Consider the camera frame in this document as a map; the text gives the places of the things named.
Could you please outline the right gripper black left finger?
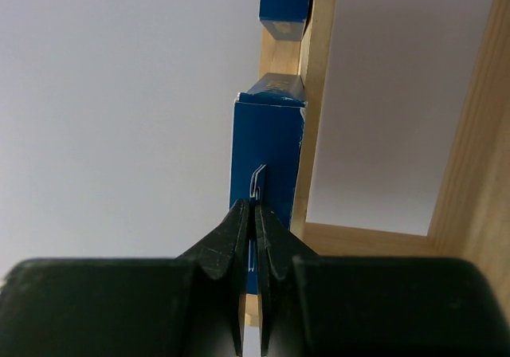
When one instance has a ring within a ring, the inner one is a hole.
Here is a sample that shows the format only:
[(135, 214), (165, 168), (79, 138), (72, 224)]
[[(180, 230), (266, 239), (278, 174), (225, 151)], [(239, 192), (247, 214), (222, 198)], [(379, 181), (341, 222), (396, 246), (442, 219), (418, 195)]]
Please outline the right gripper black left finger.
[(34, 258), (1, 283), (4, 356), (239, 356), (249, 203), (176, 258)]

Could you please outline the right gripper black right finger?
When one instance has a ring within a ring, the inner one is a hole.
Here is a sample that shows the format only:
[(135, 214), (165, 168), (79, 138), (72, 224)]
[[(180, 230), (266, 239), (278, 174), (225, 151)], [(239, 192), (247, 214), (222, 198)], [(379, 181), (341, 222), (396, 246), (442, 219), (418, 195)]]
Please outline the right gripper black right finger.
[(254, 209), (264, 356), (506, 356), (488, 281), (448, 257), (322, 257)]

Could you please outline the blue Harry's razor box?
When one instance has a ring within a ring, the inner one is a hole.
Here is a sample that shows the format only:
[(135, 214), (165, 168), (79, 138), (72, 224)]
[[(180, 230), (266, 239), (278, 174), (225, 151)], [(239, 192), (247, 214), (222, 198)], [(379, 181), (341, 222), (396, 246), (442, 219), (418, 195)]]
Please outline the blue Harry's razor box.
[(312, 0), (260, 0), (259, 21), (277, 41), (300, 42)]
[(300, 76), (267, 73), (233, 104), (229, 204), (267, 202), (290, 228), (304, 137)]

